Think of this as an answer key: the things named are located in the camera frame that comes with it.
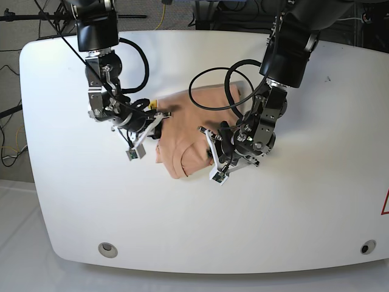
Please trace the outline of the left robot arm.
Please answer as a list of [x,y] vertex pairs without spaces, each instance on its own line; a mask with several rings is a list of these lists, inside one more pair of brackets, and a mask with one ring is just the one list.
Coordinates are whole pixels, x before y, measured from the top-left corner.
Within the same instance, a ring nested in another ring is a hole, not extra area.
[[[300,87],[320,32],[333,25],[352,4],[352,1],[296,1],[289,9],[283,3],[278,5],[274,31],[263,60],[242,60],[227,71],[225,93],[238,121],[234,127],[226,121],[220,124],[221,140],[215,146],[218,162],[236,165],[244,158],[258,165],[257,156],[271,151],[276,122],[287,108],[287,89]],[[240,103],[232,101],[229,83],[231,74],[248,64],[259,66],[263,80],[249,94],[252,107],[243,114],[237,109]]]

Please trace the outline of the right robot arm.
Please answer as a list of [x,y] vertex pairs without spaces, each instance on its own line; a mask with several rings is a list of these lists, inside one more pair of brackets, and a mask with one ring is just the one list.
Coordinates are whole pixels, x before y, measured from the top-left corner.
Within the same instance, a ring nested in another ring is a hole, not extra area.
[[[140,135],[156,120],[157,111],[148,109],[150,101],[132,102],[129,94],[148,83],[150,66],[144,51],[134,42],[119,37],[118,15],[113,1],[70,1],[77,27],[78,50],[86,52],[90,116],[98,122],[110,121],[118,128]],[[135,88],[123,89],[119,76],[122,61],[114,46],[124,43],[134,48],[144,66],[144,78]]]

